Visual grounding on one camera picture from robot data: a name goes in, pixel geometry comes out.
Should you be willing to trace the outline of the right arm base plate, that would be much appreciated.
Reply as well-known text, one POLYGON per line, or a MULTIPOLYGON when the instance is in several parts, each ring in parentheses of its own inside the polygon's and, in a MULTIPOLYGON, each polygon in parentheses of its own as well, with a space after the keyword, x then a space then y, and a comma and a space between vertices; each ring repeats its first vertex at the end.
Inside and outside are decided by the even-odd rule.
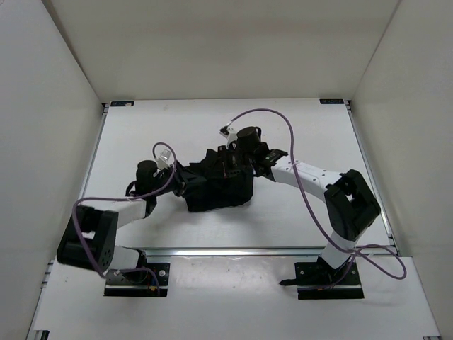
POLYGON ((295 277, 279 282, 297 287, 299 300, 360 300, 365 297, 357 264, 328 270, 318 262, 296 262, 295 277))

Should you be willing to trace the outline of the blue table label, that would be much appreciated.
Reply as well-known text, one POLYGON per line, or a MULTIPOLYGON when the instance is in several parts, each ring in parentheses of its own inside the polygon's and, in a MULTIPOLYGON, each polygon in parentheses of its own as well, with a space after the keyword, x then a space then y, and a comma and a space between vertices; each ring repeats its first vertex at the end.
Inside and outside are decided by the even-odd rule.
POLYGON ((320 98, 321 105, 343 105, 344 100, 341 98, 320 98))
POLYGON ((134 101, 111 101, 110 107, 132 107, 134 101))

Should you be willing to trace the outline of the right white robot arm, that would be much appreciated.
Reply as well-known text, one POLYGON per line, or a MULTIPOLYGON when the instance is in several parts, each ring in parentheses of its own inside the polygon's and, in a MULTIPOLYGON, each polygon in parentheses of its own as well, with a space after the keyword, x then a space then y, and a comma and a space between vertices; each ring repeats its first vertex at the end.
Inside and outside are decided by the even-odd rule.
POLYGON ((363 175, 354 169, 345 173, 321 169, 270 149, 260 138, 259 127, 238 132, 228 125, 220 129, 231 147, 253 167, 254 175, 298 188, 326 204, 332 227, 330 240, 316 260, 311 286, 333 285, 345 272, 351 251, 381 208, 363 175))

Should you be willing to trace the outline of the black pleated skirt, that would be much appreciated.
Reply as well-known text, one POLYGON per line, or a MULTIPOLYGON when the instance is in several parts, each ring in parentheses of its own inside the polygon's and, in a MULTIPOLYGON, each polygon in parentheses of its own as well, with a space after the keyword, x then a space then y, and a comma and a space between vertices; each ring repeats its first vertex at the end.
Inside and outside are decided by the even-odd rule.
POLYGON ((220 177, 215 172, 216 159, 217 151, 208 149, 204 159, 188 165, 190 170, 207 179, 204 189, 193 196, 184 197, 190 212, 236 207, 247 203, 253 196, 254 176, 245 173, 236 177, 220 177))

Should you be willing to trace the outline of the front aluminium rail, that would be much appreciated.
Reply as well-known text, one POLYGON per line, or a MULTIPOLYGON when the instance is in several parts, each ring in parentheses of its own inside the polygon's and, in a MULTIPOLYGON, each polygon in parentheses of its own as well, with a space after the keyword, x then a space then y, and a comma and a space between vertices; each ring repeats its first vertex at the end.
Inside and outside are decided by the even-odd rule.
POLYGON ((270 248, 148 248, 147 256, 182 257, 244 257, 244 256, 318 256, 322 248, 270 247, 270 248))

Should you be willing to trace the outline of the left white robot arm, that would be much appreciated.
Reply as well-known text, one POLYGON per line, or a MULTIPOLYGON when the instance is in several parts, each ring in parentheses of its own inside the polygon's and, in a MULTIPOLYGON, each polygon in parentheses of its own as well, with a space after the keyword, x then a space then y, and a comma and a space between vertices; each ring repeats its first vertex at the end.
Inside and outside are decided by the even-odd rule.
POLYGON ((133 282, 144 280, 148 273, 145 255, 140 250, 117 246, 117 230, 148 217, 158 196, 170 192, 190 195, 206 182, 204 176, 179 163, 159 169, 155 161, 141 161, 125 198, 108 200, 103 208, 89 205, 89 199, 76 204, 57 248, 57 261, 101 276, 112 271, 125 274, 133 282))

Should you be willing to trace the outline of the left blue table label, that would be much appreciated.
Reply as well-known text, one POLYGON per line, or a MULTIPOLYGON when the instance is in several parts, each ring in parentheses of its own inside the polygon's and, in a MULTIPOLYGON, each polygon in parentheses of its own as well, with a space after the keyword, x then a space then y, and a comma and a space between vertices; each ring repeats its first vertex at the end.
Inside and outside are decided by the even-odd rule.
POLYGON ((111 101, 110 107, 132 107, 134 101, 111 101))

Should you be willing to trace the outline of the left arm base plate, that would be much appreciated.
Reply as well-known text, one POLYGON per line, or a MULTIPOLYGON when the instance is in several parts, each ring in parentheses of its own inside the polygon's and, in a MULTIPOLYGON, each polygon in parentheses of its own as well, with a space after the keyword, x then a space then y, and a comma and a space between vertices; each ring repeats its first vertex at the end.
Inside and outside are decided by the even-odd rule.
POLYGON ((103 295, 118 298, 166 298, 171 263, 164 259, 147 258, 143 267, 148 270, 107 272, 103 295))

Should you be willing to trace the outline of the right blue table label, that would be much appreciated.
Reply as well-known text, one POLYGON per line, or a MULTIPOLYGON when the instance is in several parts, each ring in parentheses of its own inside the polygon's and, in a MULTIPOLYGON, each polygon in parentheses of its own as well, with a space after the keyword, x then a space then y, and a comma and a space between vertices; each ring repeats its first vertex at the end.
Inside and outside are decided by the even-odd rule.
POLYGON ((321 105, 343 105, 344 100, 341 98, 320 98, 321 105))

